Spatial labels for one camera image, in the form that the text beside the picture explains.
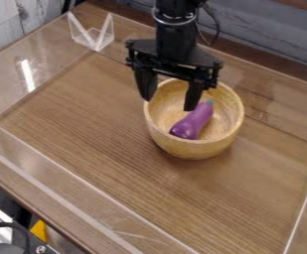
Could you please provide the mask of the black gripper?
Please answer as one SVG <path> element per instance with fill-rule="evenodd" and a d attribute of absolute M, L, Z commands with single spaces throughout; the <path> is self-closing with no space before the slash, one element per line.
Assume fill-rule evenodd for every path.
<path fill-rule="evenodd" d="M 183 54 L 161 55 L 153 39 L 135 39 L 124 42 L 126 64 L 134 71 L 139 95 L 144 101 L 153 98 L 157 90 L 157 75 L 163 74 L 189 82 L 183 110 L 193 111 L 198 105 L 203 86 L 214 88 L 218 83 L 223 63 L 194 45 Z"/>

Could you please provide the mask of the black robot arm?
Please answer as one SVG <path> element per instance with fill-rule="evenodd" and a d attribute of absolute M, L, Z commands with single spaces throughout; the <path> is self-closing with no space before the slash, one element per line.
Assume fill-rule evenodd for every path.
<path fill-rule="evenodd" d="M 215 88 L 223 63 L 201 50 L 197 45 L 199 9 L 203 9 L 215 24 L 219 35 L 221 24 L 207 0 L 155 0 L 151 17 L 155 23 L 153 39 L 127 40 L 126 65 L 134 73 L 139 95 L 150 101 L 157 90 L 159 74 L 189 83 L 183 110 L 193 111 L 202 92 Z"/>

